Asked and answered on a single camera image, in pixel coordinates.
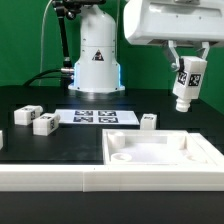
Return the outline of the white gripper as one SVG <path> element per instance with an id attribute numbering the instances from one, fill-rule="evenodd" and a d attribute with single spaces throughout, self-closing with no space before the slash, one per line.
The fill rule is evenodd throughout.
<path id="1" fill-rule="evenodd" d="M 130 44 L 164 43 L 164 54 L 173 72 L 184 70 L 177 43 L 187 46 L 197 42 L 195 50 L 203 60 L 209 54 L 210 44 L 224 45 L 224 0 L 129 0 L 123 22 Z"/>

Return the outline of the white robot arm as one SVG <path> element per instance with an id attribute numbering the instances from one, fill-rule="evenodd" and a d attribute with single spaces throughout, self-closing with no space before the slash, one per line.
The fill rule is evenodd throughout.
<path id="1" fill-rule="evenodd" d="M 204 59 L 210 46 L 224 45 L 224 0 L 128 0 L 124 35 L 132 45 L 165 46 L 174 70 L 183 68 L 175 48 L 198 46 Z M 125 89 L 115 56 L 115 20 L 98 6 L 81 7 L 80 58 L 74 64 L 73 91 L 109 94 Z"/>

